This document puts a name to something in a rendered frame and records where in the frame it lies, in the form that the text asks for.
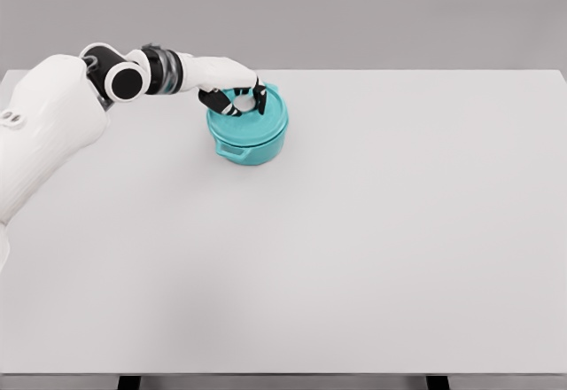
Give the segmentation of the teal pot lid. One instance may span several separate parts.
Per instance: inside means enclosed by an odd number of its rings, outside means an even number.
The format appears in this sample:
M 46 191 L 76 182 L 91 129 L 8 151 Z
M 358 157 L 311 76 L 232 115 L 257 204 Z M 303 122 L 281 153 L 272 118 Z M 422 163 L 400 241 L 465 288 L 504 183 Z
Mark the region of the teal pot lid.
M 211 134 L 234 146 L 255 146 L 268 142 L 284 130 L 288 123 L 287 106 L 275 84 L 266 84 L 267 101 L 264 114 L 257 109 L 229 116 L 208 110 L 207 126 Z

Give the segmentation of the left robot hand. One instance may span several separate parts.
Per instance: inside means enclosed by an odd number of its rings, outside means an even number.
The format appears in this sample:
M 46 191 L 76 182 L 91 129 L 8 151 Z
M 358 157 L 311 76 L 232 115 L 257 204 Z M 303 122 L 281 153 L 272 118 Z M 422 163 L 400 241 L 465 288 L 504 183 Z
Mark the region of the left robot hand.
M 265 113 L 267 88 L 252 69 L 225 57 L 200 57 L 194 62 L 198 67 L 198 99 L 207 108 L 222 115 L 241 116 L 242 111 L 229 100 L 224 90 L 243 93 L 250 90 L 254 108 L 260 115 Z

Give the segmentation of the teal pot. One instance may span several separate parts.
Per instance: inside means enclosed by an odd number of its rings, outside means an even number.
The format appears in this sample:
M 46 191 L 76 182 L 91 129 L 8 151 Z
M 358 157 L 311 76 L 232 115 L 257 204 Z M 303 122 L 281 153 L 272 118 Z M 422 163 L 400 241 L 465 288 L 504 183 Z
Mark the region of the teal pot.
M 268 142 L 255 146 L 234 146 L 214 137 L 215 152 L 226 160 L 243 166 L 258 166 L 275 158 L 284 146 L 286 127 Z

